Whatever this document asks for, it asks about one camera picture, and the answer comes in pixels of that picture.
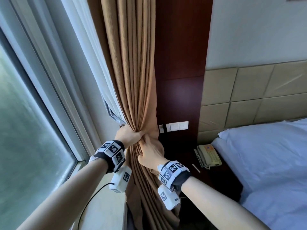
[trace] padded headboard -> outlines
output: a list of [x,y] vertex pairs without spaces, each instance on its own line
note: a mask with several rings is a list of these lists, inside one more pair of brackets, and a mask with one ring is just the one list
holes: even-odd
[[231,127],[307,116],[307,61],[205,72],[198,144]]

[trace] forearm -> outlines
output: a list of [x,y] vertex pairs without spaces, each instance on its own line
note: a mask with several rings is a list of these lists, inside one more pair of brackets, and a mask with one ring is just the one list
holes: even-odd
[[194,177],[181,190],[219,230],[269,229],[240,204]]
[[53,192],[17,230],[67,230],[82,212],[108,164],[98,158]]

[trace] window glass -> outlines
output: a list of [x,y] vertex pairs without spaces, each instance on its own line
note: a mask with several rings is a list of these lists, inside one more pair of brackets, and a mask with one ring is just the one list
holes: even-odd
[[15,230],[77,163],[20,72],[0,45],[0,229],[5,230]]

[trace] brown curtain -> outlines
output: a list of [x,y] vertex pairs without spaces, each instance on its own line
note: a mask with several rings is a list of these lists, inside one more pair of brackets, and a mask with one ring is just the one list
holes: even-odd
[[[88,0],[88,4],[126,121],[134,131],[148,132],[164,154],[157,140],[155,0]],[[132,169],[126,197],[134,223],[142,229],[142,201],[151,229],[176,228],[179,207],[173,212],[165,208],[157,193],[157,174],[138,162],[141,153],[138,143],[126,152]]]

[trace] beige telephone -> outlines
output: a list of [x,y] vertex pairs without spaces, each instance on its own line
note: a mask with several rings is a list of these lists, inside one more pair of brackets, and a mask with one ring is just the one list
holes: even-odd
[[211,144],[197,146],[198,153],[206,167],[220,166],[222,161]]

